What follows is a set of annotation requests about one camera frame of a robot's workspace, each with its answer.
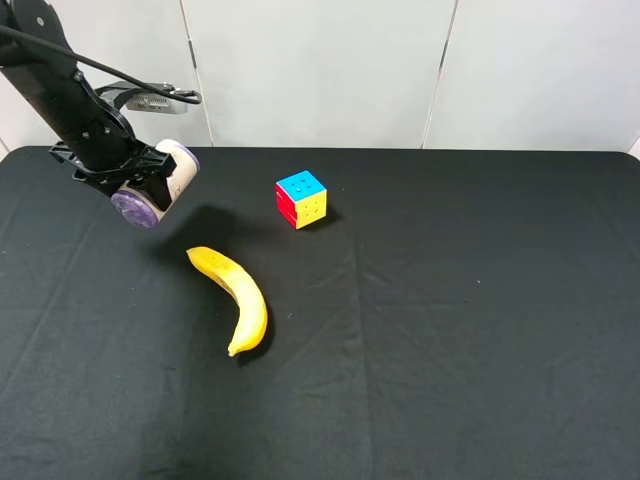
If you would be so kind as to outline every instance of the rubik's cube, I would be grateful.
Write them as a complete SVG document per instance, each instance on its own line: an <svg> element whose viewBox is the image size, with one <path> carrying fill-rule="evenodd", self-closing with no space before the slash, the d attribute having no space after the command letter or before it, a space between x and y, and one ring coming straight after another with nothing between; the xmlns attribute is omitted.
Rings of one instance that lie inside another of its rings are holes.
<svg viewBox="0 0 640 480"><path fill-rule="evenodd" d="M276 182L276 202L295 228L327 215L327 189L308 170Z"/></svg>

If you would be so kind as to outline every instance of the black tablecloth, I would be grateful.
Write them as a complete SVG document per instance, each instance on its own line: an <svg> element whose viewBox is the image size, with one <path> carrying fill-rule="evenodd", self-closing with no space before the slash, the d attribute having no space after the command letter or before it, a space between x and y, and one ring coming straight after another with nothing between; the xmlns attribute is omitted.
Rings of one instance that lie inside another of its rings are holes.
<svg viewBox="0 0 640 480"><path fill-rule="evenodd" d="M194 152L152 231L45 149L0 164L0 478L638 477L640 162ZM330 211L295 231L304 169ZM256 351L197 245L262 288Z"/></svg>

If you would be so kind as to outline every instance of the yellow banana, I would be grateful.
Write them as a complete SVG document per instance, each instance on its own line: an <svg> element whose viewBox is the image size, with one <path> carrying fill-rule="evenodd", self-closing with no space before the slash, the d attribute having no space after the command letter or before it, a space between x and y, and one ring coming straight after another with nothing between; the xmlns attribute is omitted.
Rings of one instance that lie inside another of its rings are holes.
<svg viewBox="0 0 640 480"><path fill-rule="evenodd" d="M229 356L255 348L267 329L267 306L253 278L236 262L207 247L187 250L194 267L224 288L236 301L240 317Z"/></svg>

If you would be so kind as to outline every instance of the black cable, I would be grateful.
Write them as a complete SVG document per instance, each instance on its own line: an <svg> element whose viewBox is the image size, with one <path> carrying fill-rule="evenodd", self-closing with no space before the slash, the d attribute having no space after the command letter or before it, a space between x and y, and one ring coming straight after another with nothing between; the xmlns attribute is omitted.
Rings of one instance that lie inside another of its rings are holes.
<svg viewBox="0 0 640 480"><path fill-rule="evenodd" d="M148 83L145 83L137 78L134 78L126 73L123 73L115 68L108 67L107 65L103 65L100 62L96 62L95 60L91 60L90 58L84 57L82 55L77 54L76 52L69 50L67 48L56 45L55 43L48 42L47 40L43 40L41 38L35 37L33 35L29 35L28 33L21 32L19 30L15 30L13 28L5 27L0 25L0 34L6 35L9 38L14 40L23 40L25 42L33 43L34 45L38 45L40 47L49 49L53 52L59 53L68 58L73 58L80 63L84 63L85 65L89 65L90 67L96 68L98 70L102 70L109 75L113 75L114 77L121 78L129 83L134 84L137 87L140 87L144 90L147 90L151 93L155 93L156 95L160 95L165 98L169 98L171 100L176 100L178 102L189 103L191 105L199 105L202 103L202 96L194 91L183 91L181 95L174 95L172 93L165 92L160 90L159 88L153 87Z"/></svg>

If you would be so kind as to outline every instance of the white cylindrical component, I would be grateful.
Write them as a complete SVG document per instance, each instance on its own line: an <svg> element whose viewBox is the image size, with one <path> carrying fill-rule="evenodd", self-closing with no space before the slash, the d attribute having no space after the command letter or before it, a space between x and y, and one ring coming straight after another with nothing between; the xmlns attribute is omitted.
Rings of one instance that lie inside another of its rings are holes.
<svg viewBox="0 0 640 480"><path fill-rule="evenodd" d="M167 187L173 206L178 197L187 188L200 170L200 163L185 146L174 140L163 140L156 150L169 153L176 162L176 168L167 178ZM160 210L148 196L128 186L126 182L111 196L111 203L120 211L129 223L139 227L155 227L169 211Z"/></svg>

